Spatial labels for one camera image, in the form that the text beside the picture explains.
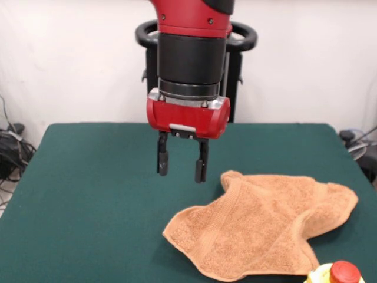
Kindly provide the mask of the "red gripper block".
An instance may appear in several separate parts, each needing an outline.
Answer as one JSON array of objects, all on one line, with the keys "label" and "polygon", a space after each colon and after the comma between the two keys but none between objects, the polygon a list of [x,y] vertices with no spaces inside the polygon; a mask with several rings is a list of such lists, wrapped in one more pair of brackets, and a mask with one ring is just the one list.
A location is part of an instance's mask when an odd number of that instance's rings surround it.
[{"label": "red gripper block", "polygon": [[199,138],[199,158],[196,161],[195,182],[206,181],[209,158],[209,140],[218,139],[225,131],[230,117],[230,100],[218,96],[211,101],[190,101],[165,97],[160,99],[159,89],[152,89],[147,96],[147,118],[158,133],[157,173],[168,173],[168,133],[181,130],[194,133]]}]

